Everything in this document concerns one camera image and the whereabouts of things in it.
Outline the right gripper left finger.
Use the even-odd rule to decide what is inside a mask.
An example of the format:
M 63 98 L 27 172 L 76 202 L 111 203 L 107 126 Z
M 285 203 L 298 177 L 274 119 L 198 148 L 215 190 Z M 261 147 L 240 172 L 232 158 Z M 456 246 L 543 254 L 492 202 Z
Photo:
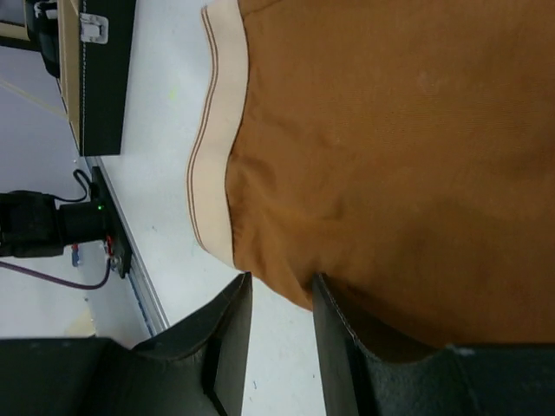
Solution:
M 1 342 L 3 415 L 240 415 L 252 278 L 238 275 L 134 348 L 109 338 Z

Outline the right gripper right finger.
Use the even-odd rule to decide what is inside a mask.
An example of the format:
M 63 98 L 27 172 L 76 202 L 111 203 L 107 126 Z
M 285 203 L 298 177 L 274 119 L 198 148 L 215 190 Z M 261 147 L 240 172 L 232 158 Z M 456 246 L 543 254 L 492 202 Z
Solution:
M 449 345 L 418 361 L 378 358 L 319 274 L 313 320 L 328 415 L 552 415 L 552 344 Z

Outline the orange underwear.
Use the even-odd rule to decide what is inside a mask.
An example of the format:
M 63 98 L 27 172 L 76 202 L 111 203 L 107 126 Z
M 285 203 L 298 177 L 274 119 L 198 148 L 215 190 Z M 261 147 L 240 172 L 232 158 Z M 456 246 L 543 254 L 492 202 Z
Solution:
M 214 1 L 199 246 L 389 361 L 554 340 L 551 1 Z

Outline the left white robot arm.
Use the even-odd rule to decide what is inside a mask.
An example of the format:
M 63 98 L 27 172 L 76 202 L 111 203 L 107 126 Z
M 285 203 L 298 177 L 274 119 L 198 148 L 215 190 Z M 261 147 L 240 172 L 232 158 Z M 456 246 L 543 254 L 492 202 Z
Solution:
M 104 205 L 81 202 L 57 205 L 40 192 L 1 195 L 1 256 L 57 257 L 64 248 L 103 240 L 108 234 Z

